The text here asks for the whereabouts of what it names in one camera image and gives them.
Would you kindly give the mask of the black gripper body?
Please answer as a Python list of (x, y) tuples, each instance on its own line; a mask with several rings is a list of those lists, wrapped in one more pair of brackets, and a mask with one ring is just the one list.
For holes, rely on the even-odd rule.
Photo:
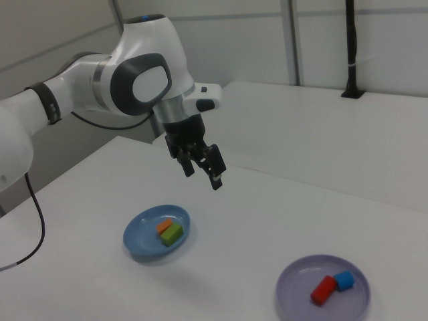
[(166, 132), (165, 140), (173, 158), (177, 158), (180, 152), (197, 158), (203, 156), (207, 145), (203, 140), (205, 125), (200, 114), (179, 122), (164, 123), (163, 127)]

